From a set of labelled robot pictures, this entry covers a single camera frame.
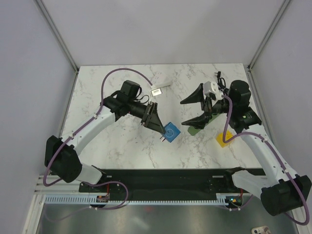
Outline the blue cube socket adapter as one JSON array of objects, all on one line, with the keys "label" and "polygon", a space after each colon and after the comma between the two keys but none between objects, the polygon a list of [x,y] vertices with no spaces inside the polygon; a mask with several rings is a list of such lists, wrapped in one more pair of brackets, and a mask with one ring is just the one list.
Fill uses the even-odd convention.
[{"label": "blue cube socket adapter", "polygon": [[161,142],[167,141],[172,143],[180,135],[180,133],[181,131],[172,122],[169,122],[166,124],[165,133],[162,134],[160,140]]}]

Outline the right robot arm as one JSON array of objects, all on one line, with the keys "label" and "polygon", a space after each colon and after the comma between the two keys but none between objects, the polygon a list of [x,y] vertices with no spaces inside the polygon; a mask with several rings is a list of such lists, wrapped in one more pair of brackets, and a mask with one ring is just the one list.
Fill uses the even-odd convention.
[{"label": "right robot arm", "polygon": [[181,104],[200,103],[203,114],[186,120],[182,125],[204,129],[214,115],[226,114],[224,132],[231,127],[236,134],[227,139],[229,143],[240,137],[249,146],[260,163],[265,178],[252,175],[237,167],[228,171],[223,186],[229,192],[243,189],[259,198],[265,210],[272,216],[303,207],[306,219],[310,218],[307,198],[312,182],[308,176],[300,176],[282,157],[269,139],[264,126],[250,107],[251,91],[247,82],[235,80],[227,92],[216,82],[201,83]]}]

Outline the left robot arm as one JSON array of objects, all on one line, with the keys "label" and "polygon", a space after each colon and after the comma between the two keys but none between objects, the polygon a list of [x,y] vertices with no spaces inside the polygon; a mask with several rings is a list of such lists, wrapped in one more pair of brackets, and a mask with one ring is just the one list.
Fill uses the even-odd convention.
[{"label": "left robot arm", "polygon": [[106,178],[94,166],[81,163],[79,155],[101,131],[121,117],[130,114],[141,120],[144,127],[164,134],[165,128],[157,112],[157,103],[143,104],[137,100],[139,84],[127,80],[120,90],[104,98],[99,110],[82,126],[61,137],[51,136],[46,141],[44,165],[60,180],[87,182],[97,192],[105,190]]}]

